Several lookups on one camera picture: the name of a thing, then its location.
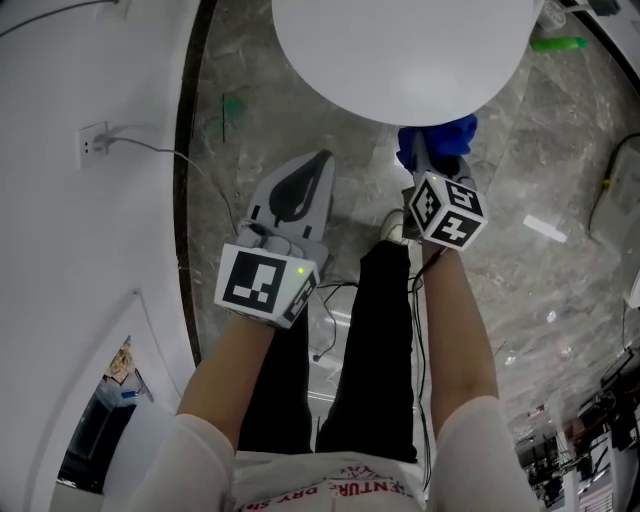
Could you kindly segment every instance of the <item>person's arm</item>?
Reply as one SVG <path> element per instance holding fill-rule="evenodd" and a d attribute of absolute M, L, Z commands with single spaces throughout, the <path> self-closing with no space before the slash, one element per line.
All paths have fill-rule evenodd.
<path fill-rule="evenodd" d="M 424 289 L 431 416 L 438 437 L 444 422 L 460 406 L 481 396 L 498 398 L 498 385 L 489 338 L 457 251 L 445 252 L 426 271 Z"/>
<path fill-rule="evenodd" d="M 240 428 L 275 329 L 234 315 L 191 377 L 178 414 L 211 423 L 238 449 Z"/>

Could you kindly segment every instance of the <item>sneaker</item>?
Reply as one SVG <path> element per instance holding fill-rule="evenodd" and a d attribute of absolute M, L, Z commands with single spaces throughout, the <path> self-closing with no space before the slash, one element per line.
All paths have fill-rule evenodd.
<path fill-rule="evenodd" d="M 387 240 L 398 245 L 409 245 L 410 240 L 402 237 L 404 212 L 398 208 L 391 210 L 380 228 L 380 240 Z"/>

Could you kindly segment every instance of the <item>wire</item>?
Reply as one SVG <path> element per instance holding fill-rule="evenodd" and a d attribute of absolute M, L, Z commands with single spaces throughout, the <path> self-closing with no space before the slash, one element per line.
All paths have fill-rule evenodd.
<path fill-rule="evenodd" d="M 333 297 L 335 295 L 335 293 L 342 287 L 344 286 L 358 286 L 357 284 L 354 283 L 350 283 L 350 282 L 345 282 L 345 283 L 339 283 L 336 285 L 324 285 L 324 286 L 319 286 L 318 288 L 327 288 L 329 286 L 335 286 L 335 289 L 329 294 L 329 296 L 324 299 L 324 301 L 322 301 L 322 305 L 324 306 L 324 309 L 327 311 L 327 314 L 329 315 L 329 317 L 331 318 L 331 320 L 333 321 L 333 342 L 331 343 L 331 345 L 329 346 L 329 348 L 325 349 L 324 352 L 322 352 L 320 355 L 315 355 L 313 356 L 313 360 L 317 363 L 318 361 L 320 361 L 320 359 L 322 359 L 327 352 L 329 352 L 330 350 L 333 349 L 333 347 L 336 346 L 336 341 L 338 339 L 338 322 L 336 321 L 336 317 L 333 316 L 333 313 L 331 313 L 331 310 L 329 309 L 329 306 L 327 306 L 327 302 L 329 302 L 331 300 L 331 297 Z"/>
<path fill-rule="evenodd" d="M 198 170 L 198 172 L 200 172 L 200 174 L 202 174 L 202 176 L 204 176 L 205 178 L 207 177 L 207 175 L 204 173 L 204 171 L 193 160 L 189 159 L 188 157 L 186 157 L 182 153 L 180 153 L 178 151 L 175 151 L 173 149 L 157 148 L 155 146 L 152 146 L 151 144 L 146 144 L 145 142 L 140 142 L 139 140 L 135 140 L 135 139 L 128 139 L 126 137 L 109 137 L 109 144 L 112 144 L 113 142 L 128 142 L 130 144 L 135 144 L 136 146 L 141 146 L 143 148 L 150 149 L 151 151 L 155 151 L 156 153 L 173 153 L 174 155 L 182 158 L 188 164 L 193 165 Z M 233 230 L 233 233 L 236 236 L 238 236 L 238 231 L 236 230 L 236 225 L 233 222 L 233 212 L 231 210 L 231 204 L 229 204 L 229 200 L 227 199 L 227 196 L 222 192 L 222 190 L 220 188 L 218 188 L 216 186 L 214 186 L 213 188 L 216 189 L 216 192 L 220 195 L 220 197 L 224 201 L 224 204 L 227 207 L 227 215 L 229 216 L 229 222 L 231 224 L 231 229 Z"/>
<path fill-rule="evenodd" d="M 7 30 L 0 32 L 0 38 L 3 38 L 6 35 L 9 35 L 11 32 L 18 30 L 34 21 L 42 20 L 44 18 L 48 18 L 49 16 L 53 16 L 55 14 L 60 14 L 61 12 L 70 11 L 72 9 L 77 9 L 78 7 L 87 7 L 89 5 L 96 4 L 117 4 L 120 0 L 92 0 L 90 2 L 82 2 L 80 4 L 67 5 L 66 7 L 61 7 L 60 9 L 56 9 L 55 11 L 45 12 L 44 14 L 40 14 L 38 16 L 34 16 L 33 18 L 29 18 L 28 20 L 22 21 L 13 27 L 8 28 Z"/>
<path fill-rule="evenodd" d="M 602 450 L 602 454 L 600 455 L 600 457 L 598 457 L 597 462 L 593 465 L 593 474 L 594 475 L 598 472 L 598 468 L 600 467 L 600 463 L 602 462 L 602 459 L 604 459 L 604 456 L 607 454 L 608 451 L 609 451 L 608 447 L 605 448 L 604 450 Z"/>
<path fill-rule="evenodd" d="M 409 282 L 413 281 L 411 284 L 411 290 L 408 293 L 411 294 L 411 297 L 412 297 L 413 307 L 412 307 L 411 317 L 412 317 L 413 328 L 415 329 L 416 345 L 418 345 L 418 347 L 420 348 L 420 355 L 417 360 L 416 384 L 418 385 L 419 383 L 418 385 L 419 389 L 417 390 L 418 391 L 418 411 L 420 413 L 420 421 L 422 423 L 422 431 L 424 434 L 425 467 L 424 467 L 423 491 L 426 491 L 427 487 L 429 486 L 429 482 L 431 481 L 432 471 L 431 471 L 431 444 L 429 442 L 429 431 L 427 429 L 427 417 L 424 412 L 424 407 L 422 407 L 422 397 L 424 396 L 424 385 L 425 385 L 426 374 L 427 374 L 427 356 L 424 349 L 424 341 L 422 337 L 422 324 L 420 321 L 420 313 L 419 313 L 418 291 L 424 287 L 423 276 L 425 272 L 427 272 L 427 270 L 429 270 L 433 265 L 435 265 L 435 263 L 440 259 L 440 256 L 444 254 L 445 251 L 446 251 L 446 248 L 441 250 L 440 252 L 435 253 L 433 256 L 431 256 L 431 258 L 429 258 L 429 261 L 427 261 L 427 263 L 425 263 L 422 266 L 420 271 L 415 276 L 411 276 L 408 279 Z M 320 359 L 322 359 L 336 345 L 336 340 L 338 335 L 338 322 L 333 316 L 333 313 L 331 313 L 331 310 L 329 309 L 329 306 L 327 305 L 327 303 L 331 300 L 331 298 L 340 288 L 345 286 L 353 286 L 355 288 L 358 288 L 359 283 L 356 281 L 343 281 L 338 283 L 327 283 L 327 284 L 322 284 L 318 286 L 318 289 L 320 290 L 324 288 L 331 288 L 331 287 L 335 287 L 335 289 L 329 294 L 329 296 L 326 299 L 324 299 L 324 301 L 322 301 L 322 305 L 326 310 L 327 315 L 329 315 L 329 318 L 331 318 L 333 322 L 333 342 L 327 349 L 324 350 L 324 352 L 322 352 L 319 355 L 313 356 L 313 360 L 316 363 L 320 361 Z M 420 358 L 422 358 L 422 374 L 421 375 L 420 375 Z"/>
<path fill-rule="evenodd" d="M 411 276 L 409 277 L 408 281 L 413 281 L 413 285 L 415 285 L 416 281 L 418 280 L 418 276 Z M 422 289 L 422 287 L 424 286 L 424 282 L 422 279 L 420 279 L 418 281 L 420 284 L 419 286 L 415 289 L 415 291 L 419 291 Z M 327 297 L 326 300 L 323 301 L 322 305 L 324 306 L 324 309 L 326 310 L 327 314 L 329 315 L 329 317 L 331 318 L 331 320 L 333 321 L 333 342 L 331 343 L 331 345 L 329 346 L 329 348 L 327 348 L 324 352 L 322 352 L 319 355 L 315 355 L 313 356 L 313 360 L 317 363 L 318 361 L 320 361 L 320 359 L 322 359 L 327 352 L 329 352 L 333 347 L 336 346 L 336 340 L 338 337 L 338 328 L 337 328 L 337 322 L 336 319 L 334 318 L 333 314 L 331 313 L 331 311 L 329 310 L 328 306 L 327 306 L 327 302 L 329 301 L 329 299 L 331 299 L 331 297 L 333 296 L 333 294 L 335 292 L 337 292 L 340 288 L 342 288 L 343 286 L 353 286 L 354 288 L 358 288 L 358 286 L 360 285 L 360 283 L 358 283 L 357 281 L 342 281 L 342 282 L 338 282 L 338 283 L 327 283 L 327 284 L 321 284 L 320 286 L 318 286 L 318 290 L 323 290 L 324 288 L 332 288 L 332 287 L 336 287 L 335 290 L 333 290 L 333 292 L 331 292 L 331 294 L 329 295 L 329 297 Z M 413 291 L 413 285 L 412 285 L 412 289 L 408 292 L 408 293 L 414 293 Z"/>
<path fill-rule="evenodd" d="M 627 346 L 625 345 L 625 341 L 624 341 L 624 331 L 625 331 L 625 321 L 626 321 L 626 316 L 627 316 L 627 302 L 622 299 L 622 333 L 621 333 L 621 338 L 622 338 L 622 350 L 627 350 Z"/>
<path fill-rule="evenodd" d="M 420 310 L 419 310 L 419 300 L 418 300 L 418 290 L 420 287 L 417 286 L 418 282 L 422 283 L 424 286 L 423 276 L 436 262 L 440 259 L 440 256 L 444 254 L 446 249 L 443 249 L 437 253 L 435 253 L 429 260 L 422 266 L 420 271 L 413 278 L 413 284 L 411 286 L 411 294 L 413 297 L 413 324 L 416 332 L 416 344 L 420 348 L 420 356 L 422 357 L 422 378 L 420 382 L 420 389 L 418 391 L 418 410 L 420 412 L 420 421 L 422 422 L 422 433 L 424 435 L 424 480 L 423 480 L 423 491 L 427 490 L 429 486 L 429 482 L 431 481 L 431 444 L 429 441 L 429 430 L 427 429 L 427 417 L 424 413 L 424 407 L 422 407 L 422 397 L 424 396 L 424 384 L 427 375 L 427 357 L 424 350 L 424 339 L 422 336 L 422 324 L 420 321 Z"/>
<path fill-rule="evenodd" d="M 618 154 L 620 153 L 620 150 L 622 149 L 622 146 L 624 146 L 627 142 L 629 142 L 631 139 L 635 138 L 635 137 L 640 137 L 640 132 L 638 133 L 630 133 L 629 135 L 627 135 L 626 137 L 624 137 L 620 142 L 618 142 L 618 144 L 616 144 L 616 147 L 614 148 L 613 152 L 611 153 L 611 156 L 609 157 L 609 162 L 607 163 L 607 169 L 604 173 L 604 176 L 602 177 L 602 187 L 600 189 L 600 195 L 602 195 L 602 193 L 609 187 L 611 186 L 611 178 L 613 176 L 613 168 L 615 166 L 615 163 L 618 159 Z M 596 206 L 591 210 L 591 215 L 589 215 L 589 231 L 591 231 L 591 224 L 593 222 L 593 215 L 596 212 L 596 207 L 598 205 L 596 201 Z"/>

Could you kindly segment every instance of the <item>blue object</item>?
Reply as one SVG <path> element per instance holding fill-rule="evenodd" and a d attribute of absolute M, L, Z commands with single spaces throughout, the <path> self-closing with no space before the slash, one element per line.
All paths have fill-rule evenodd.
<path fill-rule="evenodd" d="M 422 133 L 427 143 L 431 164 L 437 169 L 443 158 L 471 153 L 469 143 L 475 137 L 477 129 L 478 118 L 474 114 L 438 126 L 401 128 L 398 132 L 400 151 L 396 155 L 404 168 L 413 172 L 411 169 L 413 141 L 417 133 Z"/>

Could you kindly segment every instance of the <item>gray marble floor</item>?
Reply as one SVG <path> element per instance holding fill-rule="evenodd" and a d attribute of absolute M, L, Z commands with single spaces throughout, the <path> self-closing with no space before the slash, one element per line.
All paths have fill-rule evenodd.
<path fill-rule="evenodd" d="M 640 99 L 577 20 L 571 18 L 558 35 L 580 35 L 589 46 L 545 55 L 527 51 L 511 81 L 478 112 L 469 157 L 491 222 L 464 260 L 516 438 L 550 421 L 548 413 L 530 414 L 542 404 L 558 406 L 565 418 L 575 413 L 623 346 L 615 262 L 589 238 L 586 226 L 615 143 L 640 129 Z M 262 176 L 292 157 L 331 150 L 339 167 L 326 233 L 336 256 L 331 273 L 357 278 L 359 258 L 411 182 L 395 158 L 396 133 L 396 127 L 332 105 L 298 77 L 278 45 L 268 0 L 218 2 L 191 147 L 205 175 L 191 175 L 188 197 L 193 293 L 205 356 L 227 317 L 213 303 L 221 248 L 232 240 L 216 190 L 231 198 L 237 221 Z M 566 242 L 526 227 L 528 215 L 565 234 Z M 314 416 L 324 416 L 335 395 L 353 293 L 340 290 L 330 303 L 339 320 L 338 343 L 311 365 Z M 321 292 L 311 302 L 314 353 L 333 336 L 320 302 L 325 296 Z M 638 339 L 639 317 L 626 312 L 626 343 Z M 422 444 L 419 429 L 416 444 Z"/>

